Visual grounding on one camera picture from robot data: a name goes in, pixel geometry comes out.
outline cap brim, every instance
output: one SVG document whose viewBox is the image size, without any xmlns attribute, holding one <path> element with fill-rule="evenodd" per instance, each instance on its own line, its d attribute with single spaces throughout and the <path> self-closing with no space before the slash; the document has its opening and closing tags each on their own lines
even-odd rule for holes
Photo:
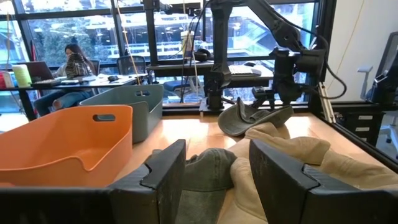
<svg viewBox="0 0 398 224">
<path fill-rule="evenodd" d="M 194 192 L 183 190 L 176 224 L 214 224 L 223 206 L 226 191 Z"/>
<path fill-rule="evenodd" d="M 244 134 L 249 128 L 254 127 L 258 124 L 268 122 L 274 116 L 278 116 L 281 113 L 286 113 L 288 107 L 283 107 L 278 110 L 271 111 L 267 116 L 257 120 L 255 123 L 246 123 L 238 116 L 238 106 L 233 105 L 232 107 L 224 110 L 220 116 L 218 117 L 218 126 L 220 129 L 227 135 L 230 136 L 240 136 Z M 288 116 L 284 116 L 283 123 L 290 117 L 291 113 L 289 112 Z"/>
<path fill-rule="evenodd" d="M 260 217 L 253 215 L 252 213 L 246 212 L 241 209 L 235 200 L 232 201 L 231 205 L 225 211 L 217 224 L 267 224 L 268 222 Z"/>
</svg>

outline gray cap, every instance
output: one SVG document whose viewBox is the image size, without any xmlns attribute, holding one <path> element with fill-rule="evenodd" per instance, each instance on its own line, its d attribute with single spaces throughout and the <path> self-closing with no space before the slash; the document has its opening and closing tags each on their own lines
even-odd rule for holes
<svg viewBox="0 0 398 224">
<path fill-rule="evenodd" d="M 226 191 L 233 188 L 230 175 L 236 156 L 225 149 L 207 149 L 187 160 L 176 224 L 214 224 Z"/>
<path fill-rule="evenodd" d="M 249 128 L 271 122 L 279 128 L 293 115 L 292 106 L 283 106 L 274 111 L 259 110 L 245 105 L 238 97 L 235 105 L 224 110 L 218 117 L 218 126 L 230 136 L 240 136 Z"/>
</svg>

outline woman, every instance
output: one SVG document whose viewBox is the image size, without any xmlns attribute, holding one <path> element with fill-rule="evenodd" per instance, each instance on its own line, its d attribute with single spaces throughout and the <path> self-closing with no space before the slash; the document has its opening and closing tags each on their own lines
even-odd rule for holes
<svg viewBox="0 0 398 224">
<path fill-rule="evenodd" d="M 81 48 L 77 44 L 68 44 L 65 47 L 65 54 L 67 55 L 67 60 L 69 56 L 72 54 L 77 54 L 81 56 L 84 60 L 85 65 L 87 66 L 87 70 L 90 75 L 93 75 L 93 71 L 95 68 L 93 63 L 89 61 Z M 67 63 L 62 65 L 54 74 L 54 77 L 62 77 L 66 76 L 65 69 L 67 67 Z M 60 110 L 63 108 L 69 108 L 71 106 L 75 106 L 78 102 L 83 101 L 89 97 L 91 97 L 91 90 L 60 90 L 55 93 L 50 93 L 45 95 L 38 100 L 34 101 L 34 106 L 40 116 L 45 116 L 46 114 L 51 113 L 50 107 L 52 106 L 55 110 Z"/>
</svg>

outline white wall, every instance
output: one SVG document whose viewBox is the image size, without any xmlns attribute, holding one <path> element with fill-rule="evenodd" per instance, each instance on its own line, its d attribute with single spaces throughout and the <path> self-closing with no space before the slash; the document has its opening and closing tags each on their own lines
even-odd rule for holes
<svg viewBox="0 0 398 224">
<path fill-rule="evenodd" d="M 398 31 L 398 0 L 337 0 L 329 54 L 329 64 L 335 73 L 354 30 L 362 1 L 364 1 L 362 13 L 337 74 L 345 81 L 348 90 L 345 96 L 336 101 L 360 100 L 364 75 L 356 72 L 358 67 L 373 65 L 368 80 L 370 88 L 389 34 Z M 332 79 L 333 77 L 327 73 L 326 86 L 330 85 Z M 342 89 L 341 84 L 334 80 L 328 89 L 328 94 L 339 95 Z"/>
</svg>

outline beige cloth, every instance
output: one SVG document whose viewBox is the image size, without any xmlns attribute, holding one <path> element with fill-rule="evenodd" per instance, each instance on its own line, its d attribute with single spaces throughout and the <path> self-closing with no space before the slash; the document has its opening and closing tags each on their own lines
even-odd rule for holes
<svg viewBox="0 0 398 224">
<path fill-rule="evenodd" d="M 286 128 L 276 129 L 271 123 L 264 123 L 247 130 L 245 138 L 229 148 L 238 157 L 231 166 L 234 190 L 227 194 L 218 224 L 268 223 L 251 174 L 250 139 L 260 139 L 359 189 L 398 189 L 398 175 L 385 167 L 365 164 L 331 151 L 330 143 L 321 139 L 290 139 Z"/>
</svg>

